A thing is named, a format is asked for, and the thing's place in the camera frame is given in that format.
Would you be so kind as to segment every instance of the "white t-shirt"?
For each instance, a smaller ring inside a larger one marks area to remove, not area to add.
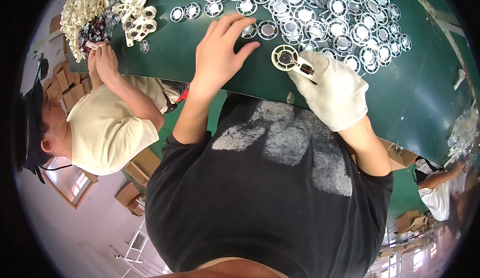
[[[163,92],[174,103],[178,93],[160,80],[124,76],[152,99],[164,113],[168,106]],[[159,140],[149,119],[139,119],[106,84],[75,104],[67,121],[72,135],[71,163],[94,175],[121,170],[135,155]]]
[[[427,178],[431,175],[445,173],[445,170],[432,172],[432,169],[423,159],[417,161],[417,169],[428,174]],[[431,214],[437,221],[448,219],[450,215],[450,194],[454,195],[456,192],[461,194],[465,191],[466,176],[464,172],[461,172],[457,177],[438,185],[432,190],[429,188],[418,190],[423,203],[430,209]]]

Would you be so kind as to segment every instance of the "window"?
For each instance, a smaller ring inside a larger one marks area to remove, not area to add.
[[[47,163],[46,168],[57,168],[70,164],[72,164],[72,162],[65,157],[55,157]],[[50,182],[55,190],[75,209],[78,208],[83,197],[93,185],[81,169],[76,166],[66,167],[56,171],[42,170],[42,176],[44,180]]]

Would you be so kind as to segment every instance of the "person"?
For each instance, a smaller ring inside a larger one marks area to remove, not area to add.
[[[385,234],[393,173],[355,71],[304,51],[318,84],[288,74],[312,111],[232,94],[207,131],[213,97],[260,46],[233,52],[255,21],[225,15],[197,46],[189,95],[147,185],[149,238],[172,278],[363,277]]]
[[[98,43],[104,48],[107,44]],[[104,55],[90,51],[92,91],[68,116],[60,102],[47,99],[39,81],[25,95],[31,141],[24,167],[43,183],[39,167],[53,157],[63,156],[99,176],[121,170],[159,140],[163,113],[180,97],[181,90],[160,80],[121,76],[115,53],[108,48]]]

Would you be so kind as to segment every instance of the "pile of parts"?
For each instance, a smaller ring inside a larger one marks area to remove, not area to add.
[[[122,22],[127,46],[142,41],[157,29],[155,7],[147,0],[67,0],[61,13],[61,32],[69,40],[77,63],[88,56],[87,41],[108,40],[116,23]]]

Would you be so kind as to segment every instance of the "white work glove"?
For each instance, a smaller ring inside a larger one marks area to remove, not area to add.
[[[313,79],[318,85],[294,71],[288,75],[310,109],[330,130],[345,130],[367,114],[368,83],[354,70],[318,52],[303,51],[300,56],[313,65]]]

